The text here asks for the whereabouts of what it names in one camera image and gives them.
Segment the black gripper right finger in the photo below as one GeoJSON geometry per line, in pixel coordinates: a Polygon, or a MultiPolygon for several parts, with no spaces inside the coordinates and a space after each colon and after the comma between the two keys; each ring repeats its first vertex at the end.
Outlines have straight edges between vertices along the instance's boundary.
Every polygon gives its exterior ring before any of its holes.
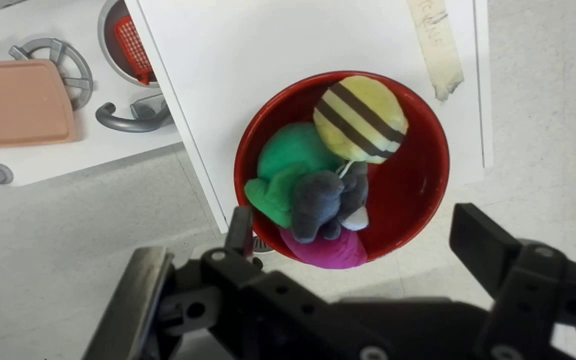
{"type": "Polygon", "coordinates": [[[489,296],[495,296],[522,244],[475,204],[455,204],[449,225],[449,249],[478,283],[489,296]]]}

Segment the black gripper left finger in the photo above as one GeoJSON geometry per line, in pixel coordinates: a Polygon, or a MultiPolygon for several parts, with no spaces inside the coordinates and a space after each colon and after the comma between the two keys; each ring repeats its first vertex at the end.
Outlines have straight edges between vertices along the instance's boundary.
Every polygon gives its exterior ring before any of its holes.
{"type": "Polygon", "coordinates": [[[249,256],[253,249],[252,234],[252,209],[248,206],[237,206],[232,214],[225,246],[241,256],[249,256]]]}

